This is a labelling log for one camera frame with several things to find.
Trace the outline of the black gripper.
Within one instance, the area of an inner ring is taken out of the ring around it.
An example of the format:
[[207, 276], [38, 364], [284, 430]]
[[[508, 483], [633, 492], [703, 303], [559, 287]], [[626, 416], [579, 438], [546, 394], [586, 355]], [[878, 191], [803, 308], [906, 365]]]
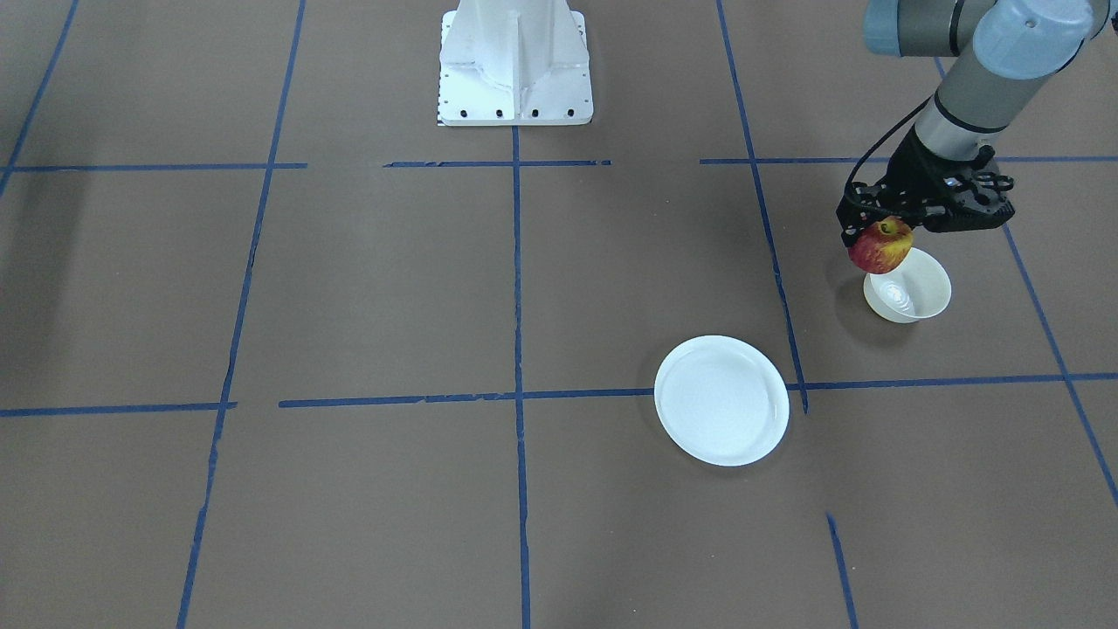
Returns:
[[920, 219], [927, 197], [942, 177], [957, 177], [967, 171], [996, 171], [995, 150], [979, 144], [968, 160], [950, 160], [925, 146], [917, 131], [910, 128], [887, 163], [885, 175], [877, 184], [862, 182], [844, 185], [839, 199], [836, 218], [842, 227], [843, 246], [852, 248], [863, 231], [883, 218]]

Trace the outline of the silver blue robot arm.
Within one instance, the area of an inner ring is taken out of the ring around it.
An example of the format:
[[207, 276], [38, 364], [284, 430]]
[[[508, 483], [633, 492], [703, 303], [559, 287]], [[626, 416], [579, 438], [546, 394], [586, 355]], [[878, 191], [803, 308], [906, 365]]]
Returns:
[[942, 82], [899, 124], [904, 131], [877, 184], [847, 182], [836, 208], [843, 244], [884, 218], [930, 232], [996, 230], [1010, 222], [1013, 180], [995, 140], [1039, 89], [1115, 19], [1114, 1], [871, 1], [866, 49], [953, 59]]

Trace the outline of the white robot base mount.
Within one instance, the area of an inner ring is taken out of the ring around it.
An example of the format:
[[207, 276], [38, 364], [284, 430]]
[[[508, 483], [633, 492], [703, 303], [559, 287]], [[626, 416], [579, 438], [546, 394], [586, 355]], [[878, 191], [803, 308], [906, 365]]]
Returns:
[[591, 123], [590, 44], [567, 1], [459, 1], [440, 23], [437, 123]]

